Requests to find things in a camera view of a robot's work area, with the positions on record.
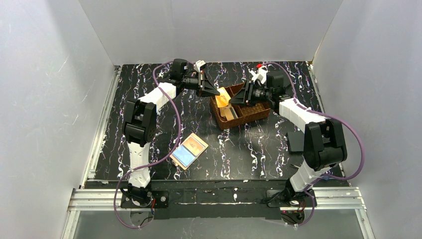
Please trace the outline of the brown woven divided basket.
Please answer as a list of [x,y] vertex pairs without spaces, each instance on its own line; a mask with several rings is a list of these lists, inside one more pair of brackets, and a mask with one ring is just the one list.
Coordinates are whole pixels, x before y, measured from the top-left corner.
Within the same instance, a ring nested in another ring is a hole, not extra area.
[[238,118],[227,120],[220,115],[220,110],[217,107],[215,97],[210,98],[210,108],[212,109],[215,121],[220,129],[229,129],[252,121],[265,119],[269,116],[271,111],[268,103],[257,103],[253,107],[233,106]]

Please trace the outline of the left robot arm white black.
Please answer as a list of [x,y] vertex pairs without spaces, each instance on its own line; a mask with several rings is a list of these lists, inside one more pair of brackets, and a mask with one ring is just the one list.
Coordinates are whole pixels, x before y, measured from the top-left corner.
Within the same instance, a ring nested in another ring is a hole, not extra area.
[[182,120],[175,98],[185,89],[196,91],[199,97],[220,95],[204,73],[204,60],[192,63],[185,59],[174,59],[169,64],[170,69],[163,75],[162,81],[158,81],[156,73],[152,74],[155,89],[143,97],[128,100],[125,106],[122,132],[130,157],[130,170],[123,176],[128,179],[127,193],[146,192],[151,180],[150,168],[162,162],[149,162],[149,146],[157,129],[159,110],[167,103],[172,105],[178,124],[175,142],[175,146],[178,146],[181,142]]

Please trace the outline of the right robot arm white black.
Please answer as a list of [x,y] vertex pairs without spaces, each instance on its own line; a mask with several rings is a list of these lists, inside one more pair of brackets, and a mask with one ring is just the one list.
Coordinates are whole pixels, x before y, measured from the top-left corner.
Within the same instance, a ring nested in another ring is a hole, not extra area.
[[332,167],[347,158],[341,122],[310,112],[295,97],[295,89],[284,70],[269,71],[262,82],[257,75],[245,81],[229,103],[252,107],[267,103],[280,116],[288,119],[303,137],[304,161],[297,172],[286,182],[277,197],[285,201],[298,200],[310,195],[313,184]]

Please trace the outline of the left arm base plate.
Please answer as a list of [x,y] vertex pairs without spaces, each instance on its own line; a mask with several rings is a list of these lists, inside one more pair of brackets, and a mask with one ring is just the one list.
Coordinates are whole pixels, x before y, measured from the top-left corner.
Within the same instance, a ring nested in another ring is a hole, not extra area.
[[140,197],[122,195],[120,200],[121,208],[153,208],[162,209],[169,206],[170,195],[168,191],[151,191]]

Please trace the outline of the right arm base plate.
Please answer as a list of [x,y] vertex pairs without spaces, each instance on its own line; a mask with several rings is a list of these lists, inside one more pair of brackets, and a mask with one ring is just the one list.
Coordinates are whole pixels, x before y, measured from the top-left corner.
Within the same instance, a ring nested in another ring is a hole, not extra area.
[[293,209],[300,210],[307,206],[317,206],[317,200],[312,189],[306,192],[293,192],[292,194],[284,190],[267,190],[260,204],[265,204],[270,208],[293,207]]

